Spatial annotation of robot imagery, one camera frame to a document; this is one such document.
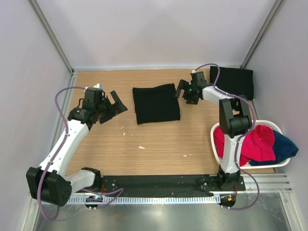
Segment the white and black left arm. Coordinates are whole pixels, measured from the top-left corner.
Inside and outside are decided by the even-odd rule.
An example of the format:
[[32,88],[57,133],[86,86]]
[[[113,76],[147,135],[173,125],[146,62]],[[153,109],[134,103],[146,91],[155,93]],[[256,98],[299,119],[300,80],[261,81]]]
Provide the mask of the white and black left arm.
[[100,84],[84,88],[84,97],[79,99],[77,107],[68,116],[63,116],[64,131],[39,167],[30,167],[26,180],[32,198],[38,202],[64,206],[71,194],[83,189],[95,193],[102,187],[101,172],[84,167],[78,173],[67,176],[66,170],[77,147],[89,133],[92,126],[103,124],[127,107],[121,102],[116,91],[112,91],[110,102]]

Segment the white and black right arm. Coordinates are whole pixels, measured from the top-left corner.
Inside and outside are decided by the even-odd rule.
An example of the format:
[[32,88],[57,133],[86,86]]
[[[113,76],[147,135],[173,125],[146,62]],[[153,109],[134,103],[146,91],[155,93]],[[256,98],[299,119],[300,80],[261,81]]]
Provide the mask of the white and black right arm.
[[181,79],[175,97],[180,96],[187,104],[198,104],[200,99],[219,107],[219,127],[224,134],[223,158],[219,164],[216,184],[221,190],[232,190],[240,181],[240,155],[245,136],[255,125],[251,118],[252,106],[243,96],[227,93],[213,84],[208,84],[203,72],[192,72],[191,81]]

